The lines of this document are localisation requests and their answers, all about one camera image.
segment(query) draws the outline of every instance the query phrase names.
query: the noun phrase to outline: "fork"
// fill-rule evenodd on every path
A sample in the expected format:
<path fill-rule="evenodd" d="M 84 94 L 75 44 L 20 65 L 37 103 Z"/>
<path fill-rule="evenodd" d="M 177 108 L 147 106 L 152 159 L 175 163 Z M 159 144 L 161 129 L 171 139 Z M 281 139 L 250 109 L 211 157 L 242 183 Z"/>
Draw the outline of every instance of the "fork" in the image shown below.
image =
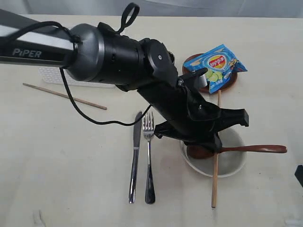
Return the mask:
<path fill-rule="evenodd" d="M 147 204 L 153 204 L 156 201 L 155 190 L 153 187 L 152 180 L 152 169 L 151 169 L 151 142 L 154 135 L 154 123 L 152 113 L 146 113 L 143 118 L 143 136 L 147 140 L 148 147 L 148 165 L 147 165 L 147 179 L 146 179 L 146 190 L 145 190 L 145 202 Z"/>

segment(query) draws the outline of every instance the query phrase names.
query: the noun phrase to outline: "knife handle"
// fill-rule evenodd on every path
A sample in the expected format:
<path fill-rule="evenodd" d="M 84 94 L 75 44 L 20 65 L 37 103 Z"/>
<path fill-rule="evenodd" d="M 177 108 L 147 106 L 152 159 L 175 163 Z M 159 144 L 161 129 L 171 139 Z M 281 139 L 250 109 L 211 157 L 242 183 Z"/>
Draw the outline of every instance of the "knife handle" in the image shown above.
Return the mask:
<path fill-rule="evenodd" d="M 136 193 L 136 183 L 137 183 L 138 158 L 139 158 L 139 148 L 134 148 L 131 181 L 129 184 L 129 194 L 128 194 L 129 203 L 134 203 L 134 196 Z"/>
<path fill-rule="evenodd" d="M 156 201 L 156 196 L 155 196 L 155 190 L 154 190 L 154 187 L 153 187 L 153 180 L 152 180 L 151 141 L 147 141 L 147 145 L 148 145 L 148 165 L 147 165 L 145 202 L 147 204 L 153 204 Z"/>

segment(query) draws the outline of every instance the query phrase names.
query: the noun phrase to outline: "blue snack bag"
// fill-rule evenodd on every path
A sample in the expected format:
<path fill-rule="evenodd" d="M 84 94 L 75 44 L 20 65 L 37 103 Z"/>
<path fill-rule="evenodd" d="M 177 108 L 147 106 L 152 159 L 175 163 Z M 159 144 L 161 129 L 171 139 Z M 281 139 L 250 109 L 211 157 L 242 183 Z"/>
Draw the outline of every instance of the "blue snack bag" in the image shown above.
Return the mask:
<path fill-rule="evenodd" d="M 191 72 L 202 68 L 208 69 L 205 77 L 209 82 L 210 94 L 219 90 L 230 80 L 232 71 L 247 71 L 234 53 L 224 44 L 185 62 L 184 67 Z"/>

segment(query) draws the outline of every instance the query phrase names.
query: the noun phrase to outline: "wooden chopstick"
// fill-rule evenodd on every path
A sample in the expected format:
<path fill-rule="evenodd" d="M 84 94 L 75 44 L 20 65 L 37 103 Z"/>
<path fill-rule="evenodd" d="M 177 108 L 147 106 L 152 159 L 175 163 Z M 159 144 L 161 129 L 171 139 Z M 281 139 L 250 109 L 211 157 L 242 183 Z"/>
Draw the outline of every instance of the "wooden chopstick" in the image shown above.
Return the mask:
<path fill-rule="evenodd" d="M 218 107 L 221 107 L 221 90 L 218 91 Z M 215 208 L 217 205 L 218 156 L 219 156 L 219 154 L 217 152 L 215 152 L 215 154 L 214 154 L 214 173 L 213 173 L 213 191 L 212 191 L 212 208 Z"/>
<path fill-rule="evenodd" d="M 56 96 L 61 96 L 63 98 L 68 98 L 69 99 L 69 97 L 65 94 L 62 94 L 62 93 L 59 93 L 59 92 L 56 92 L 56 91 L 52 91 L 52 90 L 49 90 L 49 89 L 46 89 L 46 88 L 43 88 L 43 87 L 38 87 L 38 86 L 27 84 L 27 83 L 23 83 L 23 85 L 27 86 L 27 87 L 34 88 L 34 89 L 38 89 L 40 91 L 44 91 L 44 92 L 47 92 L 47 93 L 50 93 L 50 94 L 53 94 L 53 95 L 56 95 Z M 91 102 L 88 102 L 88 101 L 85 101 L 85 100 L 82 100 L 82 99 L 79 99 L 79 98 L 74 98 L 74 100 L 79 102 L 79 103 L 90 105 L 90 106 L 93 106 L 93 107 L 96 107 L 96 108 L 99 108 L 99 109 L 102 109 L 102 110 L 107 110 L 107 107 L 105 107 L 105 106 L 101 106 L 101 105 L 98 105 L 98 104 L 95 104 L 95 103 L 91 103 Z"/>

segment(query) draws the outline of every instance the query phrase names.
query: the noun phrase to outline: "table knife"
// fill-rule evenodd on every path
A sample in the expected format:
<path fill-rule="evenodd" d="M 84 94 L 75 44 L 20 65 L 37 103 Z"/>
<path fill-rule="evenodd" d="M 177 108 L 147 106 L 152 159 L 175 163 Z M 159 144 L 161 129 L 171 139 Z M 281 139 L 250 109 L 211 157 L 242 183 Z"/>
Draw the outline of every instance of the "table knife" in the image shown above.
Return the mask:
<path fill-rule="evenodd" d="M 135 121 L 142 116 L 140 111 L 135 118 Z M 141 138 L 141 129 L 142 129 L 142 120 L 134 125 L 134 156 L 131 172 L 131 181 L 129 184 L 129 194 L 128 202 L 134 203 L 134 196 L 136 193 L 136 182 L 137 182 L 137 169 L 138 169 L 138 157 L 139 157 L 139 148 L 140 148 L 140 138 Z"/>

